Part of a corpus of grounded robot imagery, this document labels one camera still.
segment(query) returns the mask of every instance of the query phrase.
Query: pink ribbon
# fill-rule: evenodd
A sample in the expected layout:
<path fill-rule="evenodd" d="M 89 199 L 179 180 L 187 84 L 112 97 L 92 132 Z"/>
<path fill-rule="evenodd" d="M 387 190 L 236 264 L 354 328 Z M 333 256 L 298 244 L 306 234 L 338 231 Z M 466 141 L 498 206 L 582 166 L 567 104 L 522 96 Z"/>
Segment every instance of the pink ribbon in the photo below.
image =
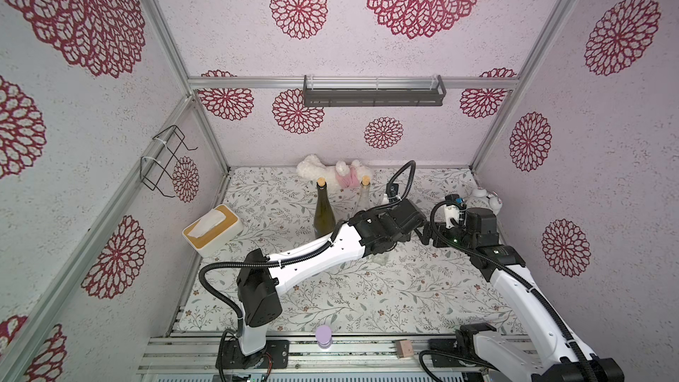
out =
<path fill-rule="evenodd" d="M 353 189 L 359 185 L 359 176 L 356 175 L 356 167 L 351 166 L 349 168 L 350 171 L 347 175 L 340 175 L 335 171 L 335 178 L 337 179 L 337 183 L 339 183 L 339 187 L 342 189 Z"/>

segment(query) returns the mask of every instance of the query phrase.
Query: tissue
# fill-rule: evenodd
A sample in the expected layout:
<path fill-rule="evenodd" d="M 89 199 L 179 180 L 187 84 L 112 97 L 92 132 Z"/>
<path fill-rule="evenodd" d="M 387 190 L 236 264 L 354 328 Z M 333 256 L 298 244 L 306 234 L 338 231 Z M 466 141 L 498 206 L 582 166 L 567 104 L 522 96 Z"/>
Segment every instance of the tissue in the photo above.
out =
<path fill-rule="evenodd" d="M 205 214 L 200 218 L 198 224 L 193 226 L 189 232 L 191 237 L 201 237 L 205 233 L 208 233 L 212 228 L 214 228 L 219 223 L 223 222 L 226 216 L 223 212 L 217 211 L 216 209 L 211 209 L 208 214 Z"/>

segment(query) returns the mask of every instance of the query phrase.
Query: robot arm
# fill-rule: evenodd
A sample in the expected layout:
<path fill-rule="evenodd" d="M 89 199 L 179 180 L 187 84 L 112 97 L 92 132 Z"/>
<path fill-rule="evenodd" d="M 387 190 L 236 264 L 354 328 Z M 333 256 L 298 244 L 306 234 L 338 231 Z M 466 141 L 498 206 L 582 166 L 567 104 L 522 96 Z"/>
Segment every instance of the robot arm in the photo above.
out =
<path fill-rule="evenodd" d="M 454 213 L 454 216 L 455 224 L 445 232 L 446 237 L 453 242 L 464 243 L 464 236 L 458 236 L 456 229 L 464 228 L 466 233 L 478 234 L 472 237 L 472 244 L 466 246 L 489 259 L 472 257 L 472 264 L 480 269 L 481 274 L 514 310 L 533 341 L 540 360 L 538 362 L 505 342 L 488 324 L 465 325 L 456 332 L 459 354 L 490 363 L 514 382 L 586 381 L 582 376 L 579 358 L 573 350 L 573 343 L 577 343 L 591 364 L 596 380 L 624 380 L 622 371 L 613 359 L 599 359 L 590 346 L 568 327 L 573 339 L 567 340 L 547 308 L 531 292 L 532 289 L 527 289 L 507 271 L 492 264 L 493 261 L 502 263 L 539 291 L 521 256 L 512 247 L 499 244 L 495 216 L 491 211 L 482 208 L 463 209 L 463 212 Z M 259 249 L 250 252 L 245 262 L 260 262 L 267 267 L 243 267 L 238 276 L 239 306 L 244 316 L 243 332 L 238 342 L 243 355 L 256 354 L 265 347 L 268 324 L 282 312 L 278 299 L 280 295 L 330 267 L 391 250 L 396 242 L 409 240 L 412 230 L 425 222 L 426 218 L 419 208 L 404 199 L 389 208 L 357 214 L 339 227 L 334 239 L 326 235 L 293 250 L 269 256 L 264 256 Z M 328 243 L 330 246 L 321 251 Z M 435 240 L 434 246 L 445 248 L 450 245 L 437 245 Z M 311 258 L 301 262 L 285 264 L 285 260 L 301 258 L 314 251 L 321 252 L 311 254 Z"/>

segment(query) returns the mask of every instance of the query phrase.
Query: red wire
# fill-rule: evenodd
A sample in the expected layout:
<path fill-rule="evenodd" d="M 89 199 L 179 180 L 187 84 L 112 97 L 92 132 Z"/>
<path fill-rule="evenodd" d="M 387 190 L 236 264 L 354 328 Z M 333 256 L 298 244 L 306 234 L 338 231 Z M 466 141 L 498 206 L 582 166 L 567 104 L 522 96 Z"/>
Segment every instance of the red wire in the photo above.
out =
<path fill-rule="evenodd" d="M 269 353 L 265 354 L 269 359 L 269 369 L 266 371 L 266 377 L 264 378 L 264 380 L 267 381 L 269 379 L 269 376 L 271 375 L 271 369 L 274 368 L 274 359 L 271 357 Z"/>

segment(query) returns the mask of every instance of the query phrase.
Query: wooden block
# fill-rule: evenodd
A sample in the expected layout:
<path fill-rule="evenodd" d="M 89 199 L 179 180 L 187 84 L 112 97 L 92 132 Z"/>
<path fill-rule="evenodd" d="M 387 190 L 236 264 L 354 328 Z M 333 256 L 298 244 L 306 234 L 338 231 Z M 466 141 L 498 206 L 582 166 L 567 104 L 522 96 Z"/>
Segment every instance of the wooden block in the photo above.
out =
<path fill-rule="evenodd" d="M 395 345 L 396 345 L 396 355 L 399 358 L 412 357 L 413 355 L 415 355 L 415 353 L 413 352 L 413 344 L 407 339 L 396 341 Z"/>

